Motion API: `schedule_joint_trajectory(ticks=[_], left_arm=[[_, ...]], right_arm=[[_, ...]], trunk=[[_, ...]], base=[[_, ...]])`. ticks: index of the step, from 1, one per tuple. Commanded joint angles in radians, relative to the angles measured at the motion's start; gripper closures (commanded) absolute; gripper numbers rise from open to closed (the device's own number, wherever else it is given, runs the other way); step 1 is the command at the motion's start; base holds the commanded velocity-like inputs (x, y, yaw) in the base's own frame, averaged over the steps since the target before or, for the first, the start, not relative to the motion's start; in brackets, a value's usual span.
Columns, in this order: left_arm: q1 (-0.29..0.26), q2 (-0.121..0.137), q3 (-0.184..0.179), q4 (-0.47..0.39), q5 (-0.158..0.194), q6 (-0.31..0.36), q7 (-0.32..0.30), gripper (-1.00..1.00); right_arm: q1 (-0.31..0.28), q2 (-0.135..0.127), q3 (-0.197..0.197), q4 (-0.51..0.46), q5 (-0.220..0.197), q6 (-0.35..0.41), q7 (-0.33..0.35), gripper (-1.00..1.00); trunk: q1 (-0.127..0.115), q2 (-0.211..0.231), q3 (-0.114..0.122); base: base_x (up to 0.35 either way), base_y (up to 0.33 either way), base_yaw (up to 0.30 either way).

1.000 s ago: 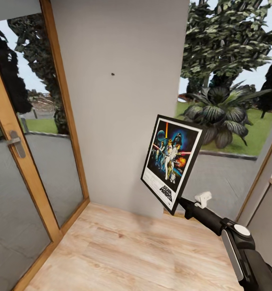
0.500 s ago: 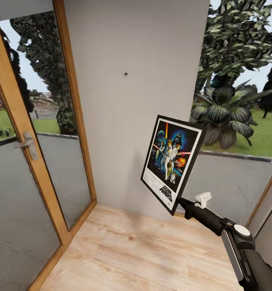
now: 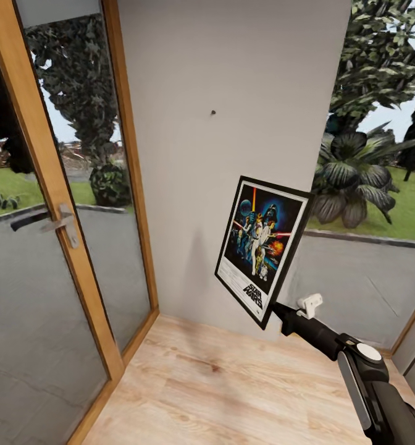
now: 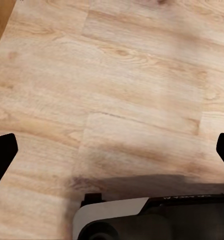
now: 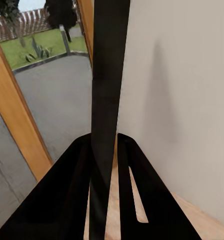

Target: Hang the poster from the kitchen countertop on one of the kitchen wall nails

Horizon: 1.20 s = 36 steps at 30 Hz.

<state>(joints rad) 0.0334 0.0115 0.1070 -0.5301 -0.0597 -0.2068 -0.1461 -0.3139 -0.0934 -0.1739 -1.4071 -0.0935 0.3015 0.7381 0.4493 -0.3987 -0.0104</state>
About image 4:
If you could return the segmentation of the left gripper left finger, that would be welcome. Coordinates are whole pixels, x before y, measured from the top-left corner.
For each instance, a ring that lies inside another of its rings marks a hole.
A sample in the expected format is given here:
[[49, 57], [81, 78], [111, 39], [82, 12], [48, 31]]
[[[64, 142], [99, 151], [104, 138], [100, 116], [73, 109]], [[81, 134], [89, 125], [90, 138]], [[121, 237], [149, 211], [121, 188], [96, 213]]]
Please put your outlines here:
[[13, 133], [0, 136], [0, 180], [17, 152], [17, 140]]

